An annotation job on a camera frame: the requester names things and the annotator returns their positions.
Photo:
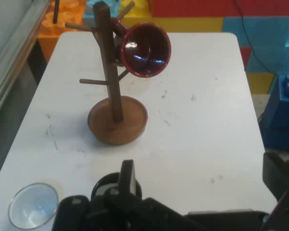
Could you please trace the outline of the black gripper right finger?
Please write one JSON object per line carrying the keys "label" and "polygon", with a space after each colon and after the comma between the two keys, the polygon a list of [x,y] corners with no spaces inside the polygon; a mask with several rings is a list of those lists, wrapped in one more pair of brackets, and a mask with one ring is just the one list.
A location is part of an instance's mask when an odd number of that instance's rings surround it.
{"label": "black gripper right finger", "polygon": [[277,154],[263,154],[263,181],[277,200],[262,231],[289,231],[289,165]]}

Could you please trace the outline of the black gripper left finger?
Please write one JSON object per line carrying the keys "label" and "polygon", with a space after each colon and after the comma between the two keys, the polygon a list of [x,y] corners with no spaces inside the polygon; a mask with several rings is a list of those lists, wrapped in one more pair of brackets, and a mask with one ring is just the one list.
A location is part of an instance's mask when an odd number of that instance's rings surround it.
{"label": "black gripper left finger", "polygon": [[195,231],[197,224],[152,198],[136,196],[133,160],[122,163],[118,185],[88,201],[84,196],[64,199],[53,223],[54,231]]}

